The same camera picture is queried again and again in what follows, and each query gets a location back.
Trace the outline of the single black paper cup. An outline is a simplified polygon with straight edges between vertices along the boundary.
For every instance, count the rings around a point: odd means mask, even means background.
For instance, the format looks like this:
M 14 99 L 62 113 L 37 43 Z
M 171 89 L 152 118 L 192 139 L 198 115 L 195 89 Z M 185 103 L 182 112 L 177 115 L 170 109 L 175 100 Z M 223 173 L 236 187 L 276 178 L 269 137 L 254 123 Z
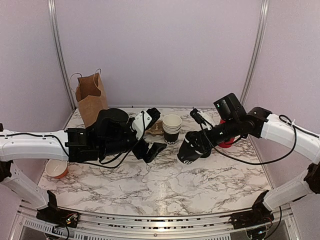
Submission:
M 185 137 L 178 150 L 177 159 L 184 165 L 191 165 L 202 155 L 202 149 L 196 139 Z

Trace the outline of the brown paper bag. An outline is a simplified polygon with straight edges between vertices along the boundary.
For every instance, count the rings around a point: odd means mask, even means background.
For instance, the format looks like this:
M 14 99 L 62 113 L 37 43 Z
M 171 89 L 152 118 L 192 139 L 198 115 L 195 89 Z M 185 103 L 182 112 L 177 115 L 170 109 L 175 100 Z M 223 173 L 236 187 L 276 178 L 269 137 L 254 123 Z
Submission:
M 89 76 L 83 76 L 81 73 L 75 72 L 68 80 L 69 87 L 75 94 L 77 108 L 86 128 L 96 122 L 101 110 L 109 108 L 101 73 L 102 70 L 100 68 Z M 71 81 L 75 75 L 79 75 L 79 77 L 77 77 L 77 87 L 73 89 Z

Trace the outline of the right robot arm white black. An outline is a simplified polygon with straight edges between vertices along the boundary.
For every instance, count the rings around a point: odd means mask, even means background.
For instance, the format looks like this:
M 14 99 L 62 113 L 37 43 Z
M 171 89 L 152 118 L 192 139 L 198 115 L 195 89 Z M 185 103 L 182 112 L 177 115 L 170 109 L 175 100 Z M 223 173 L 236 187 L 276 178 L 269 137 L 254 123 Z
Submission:
M 253 227 L 274 220 L 272 211 L 289 202 L 320 192 L 320 136 L 298 127 L 285 115 L 276 115 L 262 107 L 246 112 L 234 93 L 214 102 L 224 121 L 213 125 L 203 112 L 193 109 L 191 117 L 200 131 L 189 131 L 179 148 L 177 158 L 186 165 L 207 158 L 218 144 L 232 138 L 270 140 L 295 151 L 311 161 L 307 170 L 285 184 L 261 193 L 251 210 L 233 213 L 229 219 L 234 229 Z

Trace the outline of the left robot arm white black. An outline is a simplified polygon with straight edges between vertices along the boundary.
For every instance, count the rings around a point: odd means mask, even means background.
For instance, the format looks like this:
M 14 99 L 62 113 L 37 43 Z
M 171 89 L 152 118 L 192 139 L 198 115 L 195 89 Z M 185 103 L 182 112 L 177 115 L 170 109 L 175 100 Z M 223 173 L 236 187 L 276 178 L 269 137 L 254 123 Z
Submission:
M 110 169 L 107 156 L 124 161 L 128 154 L 150 163 L 166 144 L 148 144 L 144 135 L 160 118 L 156 108 L 130 117 L 119 108 L 101 110 L 96 121 L 85 128 L 54 132 L 0 131 L 0 182 L 36 209 L 39 220 L 76 228 L 79 213 L 58 207 L 56 196 L 39 187 L 15 164 L 15 160 L 46 159 Z

